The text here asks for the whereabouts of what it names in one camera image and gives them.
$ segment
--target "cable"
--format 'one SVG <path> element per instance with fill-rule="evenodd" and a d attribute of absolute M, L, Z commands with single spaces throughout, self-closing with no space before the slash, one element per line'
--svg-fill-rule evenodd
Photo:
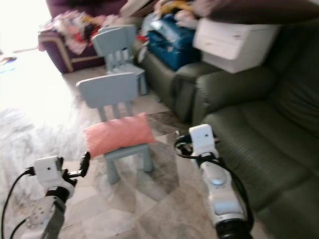
<path fill-rule="evenodd" d="M 15 232 L 19 229 L 19 227 L 21 227 L 21 225 L 22 225 L 23 223 L 25 223 L 25 221 L 26 221 L 26 218 L 25 218 L 24 220 L 22 220 L 22 221 L 14 228 L 13 232 L 11 233 L 10 239 L 13 239 Z"/>
<path fill-rule="evenodd" d="M 22 178 L 24 175 L 27 175 L 29 174 L 28 171 L 25 171 L 23 172 L 19 177 L 17 177 L 17 179 L 15 180 L 15 182 L 13 183 L 13 185 L 11 186 L 11 189 L 9 191 L 9 194 L 8 194 L 8 197 L 6 198 L 6 201 L 5 201 L 5 204 L 4 204 L 4 207 L 3 207 L 3 210 L 2 210 L 2 216 L 1 216 L 1 238 L 4 239 L 4 214 L 5 214 L 5 211 L 6 211 L 6 208 L 8 206 L 8 202 L 9 202 L 9 199 L 10 199 L 10 196 L 12 194 L 12 191 L 16 185 L 16 183 L 19 181 L 20 178 Z"/>

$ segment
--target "pink cushion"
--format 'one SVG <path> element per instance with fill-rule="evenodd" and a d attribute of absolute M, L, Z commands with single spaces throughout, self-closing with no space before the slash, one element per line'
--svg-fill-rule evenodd
<path fill-rule="evenodd" d="M 156 142 L 146 113 L 98 123 L 86 128 L 85 135 L 92 157 L 122 147 Z"/>

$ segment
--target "chair backrest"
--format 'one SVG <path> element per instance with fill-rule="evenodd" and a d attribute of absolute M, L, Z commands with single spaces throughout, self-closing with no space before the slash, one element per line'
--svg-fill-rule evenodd
<path fill-rule="evenodd" d="M 129 116 L 133 116 L 132 101 L 138 96 L 138 80 L 133 73 L 106 75 L 80 81 L 76 84 L 90 108 L 97 108 L 102 121 L 107 121 L 104 106 L 112 105 L 119 119 L 119 103 L 125 103 Z"/>
<path fill-rule="evenodd" d="M 105 27 L 93 37 L 93 46 L 100 56 L 104 56 L 108 70 L 132 62 L 131 45 L 136 36 L 134 25 Z"/>
<path fill-rule="evenodd" d="M 103 33 L 106 31 L 114 30 L 116 28 L 123 28 L 126 34 L 127 43 L 129 46 L 132 46 L 137 34 L 137 28 L 133 24 L 126 24 L 126 25 L 115 25 L 115 26 L 107 26 L 100 28 L 98 33 Z"/>

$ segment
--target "marble floor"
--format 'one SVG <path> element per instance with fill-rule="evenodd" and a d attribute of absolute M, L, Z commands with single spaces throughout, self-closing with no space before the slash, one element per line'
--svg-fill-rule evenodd
<path fill-rule="evenodd" d="M 13 71 L 0 74 L 0 209 L 14 179 L 50 155 L 62 155 L 63 167 L 77 170 L 86 150 L 83 130 L 99 121 L 75 84 L 104 74 L 96 67 L 61 75 L 47 54 L 18 55 Z M 91 160 L 67 201 L 61 239 L 215 239 L 203 203 L 203 185 L 190 161 L 174 154 L 174 131 L 186 130 L 150 92 L 134 102 L 134 112 L 147 112 L 157 143 L 151 145 L 154 171 L 145 173 L 138 155 L 117 161 L 121 180 L 107 181 L 103 157 Z M 8 207 L 6 238 L 29 214 L 31 202 L 43 196 L 34 177 L 21 179 Z M 16 238 L 25 228 L 18 231 Z M 253 235 L 269 235 L 257 222 Z"/>

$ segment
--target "white printer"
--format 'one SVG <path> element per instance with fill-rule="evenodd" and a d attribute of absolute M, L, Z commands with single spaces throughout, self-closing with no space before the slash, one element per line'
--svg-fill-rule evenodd
<path fill-rule="evenodd" d="M 230 73 L 262 64 L 279 31 L 278 25 L 245 25 L 202 18 L 193 46 L 202 60 Z"/>

